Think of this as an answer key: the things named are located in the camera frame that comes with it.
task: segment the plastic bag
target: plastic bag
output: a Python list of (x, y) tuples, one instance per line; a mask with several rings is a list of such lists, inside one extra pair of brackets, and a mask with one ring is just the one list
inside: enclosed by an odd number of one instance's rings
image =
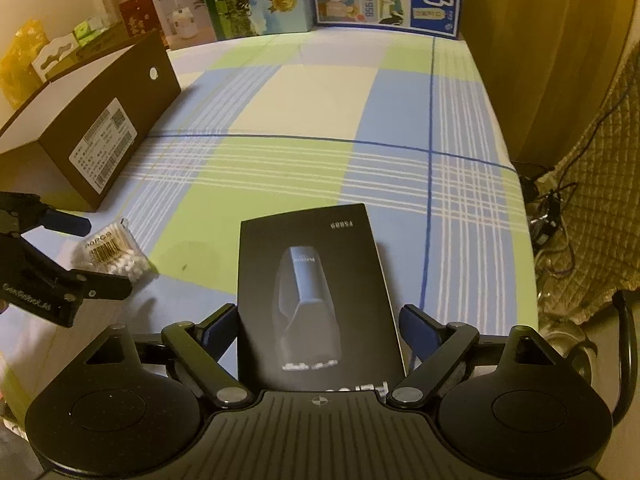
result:
[(75, 269), (127, 276), (131, 283), (151, 269), (148, 258), (127, 228), (127, 220), (113, 222), (88, 235), (74, 250)]
[(31, 63), (47, 43), (42, 22), (29, 20), (15, 33), (9, 50), (0, 59), (0, 88), (14, 110), (42, 85)]

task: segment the ribbed black surface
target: ribbed black surface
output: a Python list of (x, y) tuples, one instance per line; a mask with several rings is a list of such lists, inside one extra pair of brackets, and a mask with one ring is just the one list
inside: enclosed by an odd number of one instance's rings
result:
[[(43, 480), (63, 478), (47, 474)], [(575, 480), (596, 480), (584, 473)], [(495, 480), (460, 462), (425, 418), (373, 392), (267, 392), (215, 416), (187, 453), (137, 480)]]

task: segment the silver screw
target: silver screw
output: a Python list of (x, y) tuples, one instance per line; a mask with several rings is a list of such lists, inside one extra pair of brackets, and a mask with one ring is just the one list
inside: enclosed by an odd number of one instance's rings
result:
[(228, 386), (226, 388), (222, 388), (216, 393), (216, 397), (227, 405), (242, 402), (248, 396), (249, 394), (245, 389), (238, 388), (236, 386)]
[(418, 402), (422, 399), (423, 394), (418, 388), (403, 386), (402, 388), (396, 388), (393, 390), (391, 396), (396, 402), (400, 402), (401, 404), (411, 404), (412, 402)]

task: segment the white box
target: white box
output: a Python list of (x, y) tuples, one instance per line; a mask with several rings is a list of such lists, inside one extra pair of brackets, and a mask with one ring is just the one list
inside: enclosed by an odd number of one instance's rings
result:
[(216, 41), (204, 0), (153, 0), (169, 48)]

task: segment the table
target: table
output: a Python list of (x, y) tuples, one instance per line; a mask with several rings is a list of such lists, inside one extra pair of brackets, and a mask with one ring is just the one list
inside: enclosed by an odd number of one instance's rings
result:
[[(396, 311), (537, 326), (520, 186), (463, 41), (320, 28), (170, 57), (184, 91), (88, 215), (95, 229), (127, 218), (159, 276), (124, 303), (86, 301), (70, 330), (2, 314), (18, 419), (107, 324), (157, 332), (234, 301), (240, 222), (288, 210), (365, 203)], [(76, 243), (27, 238), (61, 264)], [(235, 371), (233, 349), (222, 362)]]

